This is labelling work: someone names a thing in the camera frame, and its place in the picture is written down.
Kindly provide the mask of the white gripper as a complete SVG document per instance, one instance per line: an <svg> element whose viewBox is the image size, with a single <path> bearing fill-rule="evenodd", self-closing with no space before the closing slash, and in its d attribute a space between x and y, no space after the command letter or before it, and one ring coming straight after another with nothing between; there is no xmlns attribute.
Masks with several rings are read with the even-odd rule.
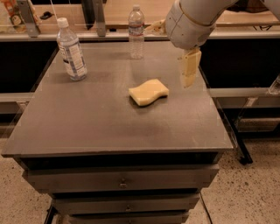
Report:
<svg viewBox="0 0 280 224"><path fill-rule="evenodd" d="M189 88L195 81L201 59L198 46L207 41L215 28L215 21L216 7L213 7L211 2L175 1L165 20L158 20L144 29L145 35L167 33L175 47L185 49L179 58L184 88Z"/></svg>

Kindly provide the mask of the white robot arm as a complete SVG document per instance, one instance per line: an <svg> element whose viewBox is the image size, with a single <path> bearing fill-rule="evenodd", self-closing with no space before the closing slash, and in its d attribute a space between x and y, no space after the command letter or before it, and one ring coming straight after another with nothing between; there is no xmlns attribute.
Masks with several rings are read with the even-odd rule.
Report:
<svg viewBox="0 0 280 224"><path fill-rule="evenodd" d="M184 50L181 57L181 81L189 88L195 80L203 46L216 27L216 21L239 0L175 0L164 19L154 22L145 34L166 35L172 44Z"/></svg>

